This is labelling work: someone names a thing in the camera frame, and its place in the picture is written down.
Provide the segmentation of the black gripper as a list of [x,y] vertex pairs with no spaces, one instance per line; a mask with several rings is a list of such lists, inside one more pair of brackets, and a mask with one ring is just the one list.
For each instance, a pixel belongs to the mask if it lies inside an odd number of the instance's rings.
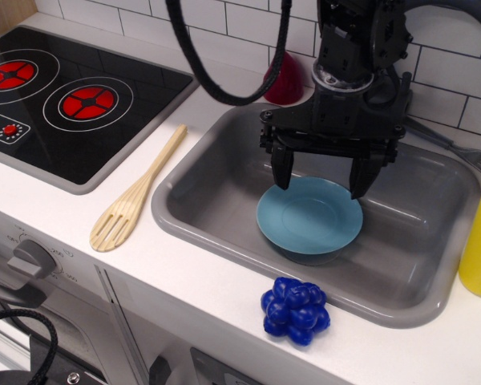
[[395,162],[409,107],[409,74],[393,67],[346,82],[322,67],[312,71],[315,90],[306,102],[260,114],[260,147],[271,154],[275,185],[286,190],[293,152],[354,158],[351,198],[363,197],[385,164]]

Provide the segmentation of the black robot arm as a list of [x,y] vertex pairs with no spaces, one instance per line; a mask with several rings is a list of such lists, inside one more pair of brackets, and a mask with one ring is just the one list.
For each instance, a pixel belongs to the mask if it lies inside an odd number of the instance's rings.
[[402,1],[320,1],[321,45],[313,95],[304,103],[263,111],[260,146],[271,156],[275,184],[289,187],[297,152],[350,158],[350,193],[363,197],[397,157],[412,92],[407,57],[412,36]]

